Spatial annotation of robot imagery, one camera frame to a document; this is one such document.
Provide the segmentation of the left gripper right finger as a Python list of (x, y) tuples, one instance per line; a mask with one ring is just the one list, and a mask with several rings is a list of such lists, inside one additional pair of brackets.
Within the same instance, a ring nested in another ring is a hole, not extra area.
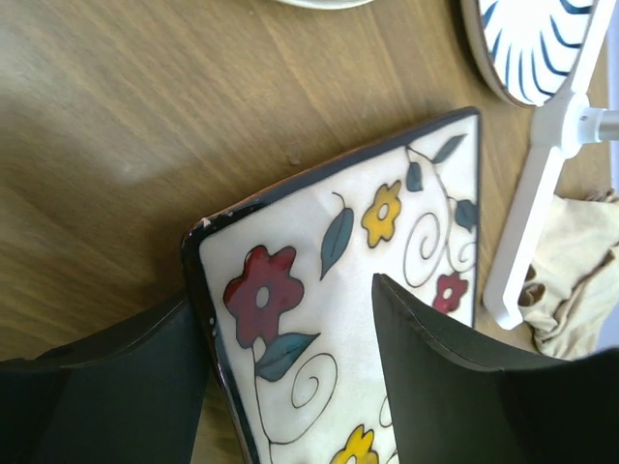
[(614, 463), (618, 352), (561, 361), (505, 344), (372, 281), (403, 463)]

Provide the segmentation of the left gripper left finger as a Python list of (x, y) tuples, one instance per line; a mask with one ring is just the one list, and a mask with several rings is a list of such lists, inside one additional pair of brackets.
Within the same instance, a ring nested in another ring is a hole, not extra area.
[(183, 294), (39, 357), (1, 363), (4, 463), (188, 463), (208, 377)]

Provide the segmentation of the square leaf pattern plate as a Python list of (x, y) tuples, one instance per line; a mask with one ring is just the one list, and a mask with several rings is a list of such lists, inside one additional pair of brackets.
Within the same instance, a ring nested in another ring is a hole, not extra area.
[(249, 463), (399, 463), (372, 310), (389, 276), (475, 319), (481, 114), (446, 113), (205, 217), (182, 264)]

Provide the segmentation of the blue striped white plate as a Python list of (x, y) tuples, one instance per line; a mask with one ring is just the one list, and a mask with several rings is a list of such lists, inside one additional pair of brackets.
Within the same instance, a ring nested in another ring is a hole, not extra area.
[(502, 99), (542, 106), (570, 76), (595, 1), (462, 1), (468, 41), (487, 85)]

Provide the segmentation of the cream round plate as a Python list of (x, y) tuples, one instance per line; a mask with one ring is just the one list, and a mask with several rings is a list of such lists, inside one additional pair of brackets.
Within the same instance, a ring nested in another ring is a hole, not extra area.
[(358, 8), (373, 0), (277, 0), (279, 3), (311, 10), (340, 11)]

